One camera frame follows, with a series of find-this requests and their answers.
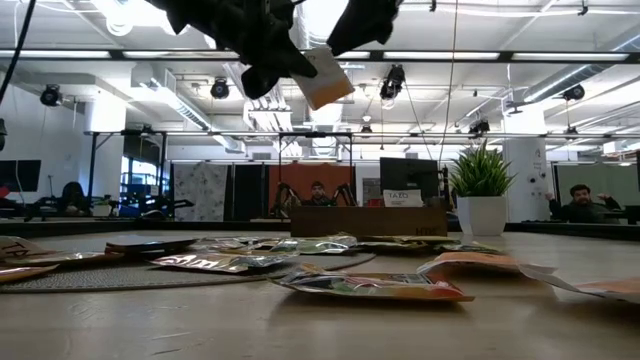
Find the potted plant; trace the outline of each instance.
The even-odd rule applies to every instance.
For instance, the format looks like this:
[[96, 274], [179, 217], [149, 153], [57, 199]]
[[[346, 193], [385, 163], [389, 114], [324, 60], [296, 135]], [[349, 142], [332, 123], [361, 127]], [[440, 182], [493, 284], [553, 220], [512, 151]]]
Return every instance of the potted plant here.
[[485, 140], [455, 160], [451, 186], [458, 196], [458, 220], [467, 235], [498, 236], [507, 222], [504, 194], [513, 183], [508, 163], [497, 150], [487, 150]]

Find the person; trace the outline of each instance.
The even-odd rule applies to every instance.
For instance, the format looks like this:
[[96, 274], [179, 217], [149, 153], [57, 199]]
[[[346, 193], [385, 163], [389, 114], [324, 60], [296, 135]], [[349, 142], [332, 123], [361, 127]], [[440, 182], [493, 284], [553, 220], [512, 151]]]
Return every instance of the person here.
[[552, 219], [570, 223], [619, 224], [618, 220], [605, 217], [607, 212], [620, 210], [620, 204], [611, 196], [600, 194], [598, 198], [604, 201], [604, 204], [594, 203], [591, 200], [591, 189], [585, 184], [575, 185], [569, 192], [573, 199], [565, 206], [560, 205], [553, 194], [546, 195]]
[[311, 199], [303, 201], [302, 206], [331, 206], [331, 200], [324, 191], [324, 184], [314, 181], [311, 184]]
[[80, 183], [72, 181], [64, 186], [62, 197], [58, 200], [58, 212], [66, 216], [91, 215]]

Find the white pot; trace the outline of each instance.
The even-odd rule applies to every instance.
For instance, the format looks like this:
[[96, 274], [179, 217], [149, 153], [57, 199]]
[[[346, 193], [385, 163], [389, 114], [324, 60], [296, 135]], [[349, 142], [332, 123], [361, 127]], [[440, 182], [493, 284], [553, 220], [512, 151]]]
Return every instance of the white pot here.
[[502, 196], [458, 198], [458, 220], [465, 235], [498, 236], [507, 223], [507, 199]]

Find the green plant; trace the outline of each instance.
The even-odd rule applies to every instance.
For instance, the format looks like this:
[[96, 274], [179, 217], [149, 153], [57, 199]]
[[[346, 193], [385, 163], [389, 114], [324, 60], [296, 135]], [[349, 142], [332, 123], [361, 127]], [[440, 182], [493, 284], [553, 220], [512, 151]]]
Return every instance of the green plant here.
[[451, 186], [460, 197], [502, 196], [515, 176], [507, 175], [509, 163], [497, 150], [487, 150], [487, 141], [471, 147], [454, 161]]

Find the black monitor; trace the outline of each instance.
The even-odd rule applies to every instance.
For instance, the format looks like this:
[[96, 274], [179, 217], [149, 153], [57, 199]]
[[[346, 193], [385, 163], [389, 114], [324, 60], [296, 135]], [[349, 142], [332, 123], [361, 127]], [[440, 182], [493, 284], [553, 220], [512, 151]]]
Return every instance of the black monitor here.
[[420, 190], [422, 199], [440, 196], [438, 162], [380, 158], [380, 189]]
[[[19, 160], [18, 175], [22, 191], [38, 191], [38, 180], [40, 179], [40, 160]], [[20, 191], [16, 179], [16, 161], [0, 161], [0, 186], [6, 186], [11, 192]]]

